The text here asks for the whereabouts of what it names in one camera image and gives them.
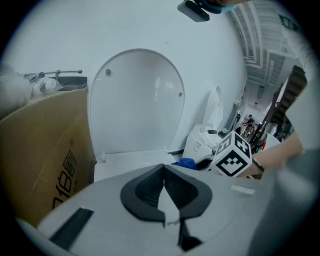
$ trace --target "plastic bag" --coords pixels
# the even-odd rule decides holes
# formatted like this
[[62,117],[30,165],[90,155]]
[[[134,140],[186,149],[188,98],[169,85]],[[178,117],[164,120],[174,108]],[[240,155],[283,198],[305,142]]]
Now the plastic bag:
[[40,78],[33,83],[32,97],[54,94],[62,88],[61,84],[53,78]]
[[32,84],[9,69],[0,67],[0,119],[23,107],[31,99]]

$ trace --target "sleeve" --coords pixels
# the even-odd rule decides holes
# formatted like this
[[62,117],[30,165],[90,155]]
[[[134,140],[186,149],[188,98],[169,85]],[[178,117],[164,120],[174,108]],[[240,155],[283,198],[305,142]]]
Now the sleeve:
[[304,150],[320,148],[320,76],[317,75],[287,110]]
[[282,33],[302,64],[307,85],[285,113],[304,150],[320,148],[320,63],[308,40],[300,33]]

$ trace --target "person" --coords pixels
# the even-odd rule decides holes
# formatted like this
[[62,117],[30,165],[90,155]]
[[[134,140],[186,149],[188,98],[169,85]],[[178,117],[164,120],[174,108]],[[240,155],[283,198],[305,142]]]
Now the person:
[[241,127],[239,126],[237,129],[235,129],[235,132],[239,135],[241,135]]
[[[288,159],[300,155],[302,151],[302,143],[298,135],[296,133],[293,133],[282,143],[273,146],[265,151],[260,151],[253,156],[264,168],[264,170],[268,170],[282,167]],[[262,174],[262,172],[255,164],[252,164],[238,177],[247,177],[249,175],[258,174]]]
[[252,114],[249,115],[249,120],[247,122],[242,123],[243,125],[246,125],[246,128],[242,134],[243,138],[247,138],[249,134],[254,130],[254,123],[255,120],[252,117]]

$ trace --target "white appliance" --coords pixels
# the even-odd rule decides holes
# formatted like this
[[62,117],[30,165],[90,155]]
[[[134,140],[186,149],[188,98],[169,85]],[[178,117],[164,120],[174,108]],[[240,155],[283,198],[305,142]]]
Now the white appliance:
[[18,223],[51,256],[273,255],[314,207],[319,153],[289,159],[261,180],[149,166],[87,186],[50,212],[38,231]]
[[212,134],[212,132],[218,129],[223,117],[222,90],[216,86],[210,91],[202,124],[197,123],[188,135],[182,157],[197,162],[212,154],[212,150],[222,140],[218,133]]
[[89,96],[89,124],[97,157],[94,182],[138,168],[175,162],[168,149],[184,108],[175,66],[163,55],[132,49],[108,60]]

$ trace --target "black plastic piece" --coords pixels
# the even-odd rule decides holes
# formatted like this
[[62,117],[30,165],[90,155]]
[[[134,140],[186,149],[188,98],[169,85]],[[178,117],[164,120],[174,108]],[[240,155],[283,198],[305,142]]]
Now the black plastic piece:
[[212,14],[220,14],[221,13],[221,10],[219,10],[221,8],[221,6],[215,6],[211,3],[208,3],[207,0],[194,0],[194,1],[199,6],[201,6],[202,9],[205,9],[209,13],[212,13]]
[[177,6],[177,9],[195,22],[210,20],[210,16],[193,1],[185,0]]
[[160,193],[165,186],[180,211],[180,220],[200,216],[212,199],[210,187],[170,165],[157,165],[123,186],[120,199],[123,206],[143,221],[165,223],[165,214],[158,210]]
[[182,155],[184,153],[184,151],[185,151],[184,149],[180,149],[177,151],[168,152],[168,154],[173,155],[173,156]]
[[57,246],[69,250],[94,212],[79,208],[50,238]]
[[164,186],[180,211],[180,220],[200,216],[212,200],[210,187],[170,165],[166,165],[164,171]]
[[195,167],[198,171],[202,171],[202,170],[205,170],[209,167],[209,165],[212,163],[212,159],[211,158],[206,158],[206,159],[203,159],[202,161],[200,162],[197,162],[195,164]]
[[208,134],[217,134],[218,132],[216,130],[208,130]]
[[222,131],[218,132],[218,135],[221,139],[224,139],[228,134],[227,133],[223,133]]
[[185,221],[182,221],[180,223],[178,246],[186,252],[201,244],[202,242],[198,238],[189,234]]
[[85,88],[87,86],[86,76],[59,76],[58,82],[62,86],[59,91],[72,91]]
[[163,167],[163,164],[157,165],[130,180],[121,189],[120,199],[123,206],[140,220],[165,224],[165,214],[158,210],[159,196],[164,187]]

